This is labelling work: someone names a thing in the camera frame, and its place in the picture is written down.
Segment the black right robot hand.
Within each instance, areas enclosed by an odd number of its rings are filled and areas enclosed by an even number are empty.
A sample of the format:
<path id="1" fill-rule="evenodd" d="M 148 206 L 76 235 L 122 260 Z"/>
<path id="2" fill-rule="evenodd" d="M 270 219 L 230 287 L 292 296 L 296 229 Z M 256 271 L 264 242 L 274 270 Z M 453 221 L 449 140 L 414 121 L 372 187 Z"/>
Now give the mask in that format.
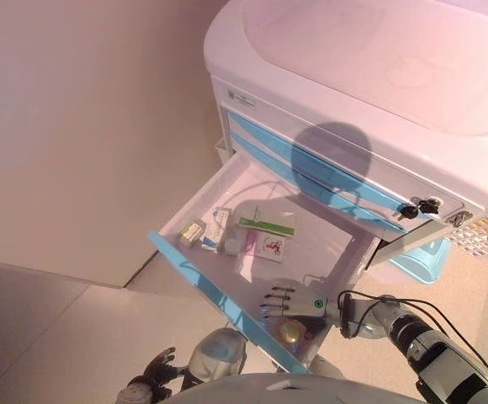
<path id="1" fill-rule="evenodd" d="M 339 319 L 339 309 L 334 300 L 303 284 L 282 280 L 268 287 L 259 312 L 264 318 L 301 316 L 322 319 L 330 324 Z"/>

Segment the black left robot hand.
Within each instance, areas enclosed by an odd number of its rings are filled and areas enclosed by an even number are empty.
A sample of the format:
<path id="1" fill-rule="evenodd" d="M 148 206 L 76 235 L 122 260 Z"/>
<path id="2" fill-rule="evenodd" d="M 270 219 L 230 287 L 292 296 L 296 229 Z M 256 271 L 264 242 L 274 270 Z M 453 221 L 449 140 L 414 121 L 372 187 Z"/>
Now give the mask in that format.
<path id="1" fill-rule="evenodd" d="M 170 347 L 161 351 L 145 368 L 143 375 L 155 385 L 165 385 L 184 375 L 185 367 L 172 364 L 176 348 Z"/>

